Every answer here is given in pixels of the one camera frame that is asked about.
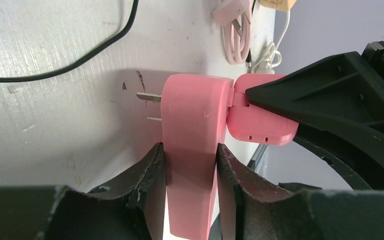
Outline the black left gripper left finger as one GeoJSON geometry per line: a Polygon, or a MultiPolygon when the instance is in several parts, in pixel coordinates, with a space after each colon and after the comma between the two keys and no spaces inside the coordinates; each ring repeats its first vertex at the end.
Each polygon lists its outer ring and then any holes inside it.
{"type": "Polygon", "coordinates": [[[165,202],[159,142],[87,193],[66,185],[0,187],[0,240],[161,240],[165,202]]]}

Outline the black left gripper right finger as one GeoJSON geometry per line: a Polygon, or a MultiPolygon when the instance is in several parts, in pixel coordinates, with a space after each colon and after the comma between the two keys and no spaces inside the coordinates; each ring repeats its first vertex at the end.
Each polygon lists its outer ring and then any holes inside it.
{"type": "Polygon", "coordinates": [[[224,144],[216,166],[224,240],[384,240],[384,190],[293,193],[249,169],[224,144]]]}

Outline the pink plug adapter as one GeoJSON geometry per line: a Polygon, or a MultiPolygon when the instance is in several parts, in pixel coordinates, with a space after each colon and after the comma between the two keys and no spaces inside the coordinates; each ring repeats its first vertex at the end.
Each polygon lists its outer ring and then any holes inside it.
{"type": "Polygon", "coordinates": [[[283,74],[246,73],[234,83],[232,104],[227,115],[227,129],[239,141],[282,146],[290,143],[299,123],[250,104],[246,90],[282,78],[283,74]]]}

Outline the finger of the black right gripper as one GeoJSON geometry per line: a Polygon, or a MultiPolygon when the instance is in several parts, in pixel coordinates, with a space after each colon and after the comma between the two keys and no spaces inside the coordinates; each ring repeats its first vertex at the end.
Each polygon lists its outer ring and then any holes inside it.
{"type": "Polygon", "coordinates": [[[293,141],[325,161],[353,190],[384,190],[384,168],[344,139],[300,124],[293,141]]]}

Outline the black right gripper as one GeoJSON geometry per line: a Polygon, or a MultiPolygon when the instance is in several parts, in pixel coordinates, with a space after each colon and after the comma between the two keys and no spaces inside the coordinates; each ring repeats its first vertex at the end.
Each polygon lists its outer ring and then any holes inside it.
{"type": "Polygon", "coordinates": [[[320,128],[337,117],[384,133],[384,41],[318,60],[245,92],[250,104],[320,128]]]}

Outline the pink triangular power strip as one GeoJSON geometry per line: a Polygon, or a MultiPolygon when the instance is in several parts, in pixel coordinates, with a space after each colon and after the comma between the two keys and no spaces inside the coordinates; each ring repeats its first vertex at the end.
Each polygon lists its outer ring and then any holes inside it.
{"type": "Polygon", "coordinates": [[[214,209],[218,145],[226,138],[234,81],[219,76],[171,75],[161,94],[137,93],[160,103],[170,233],[206,240],[214,209]]]}

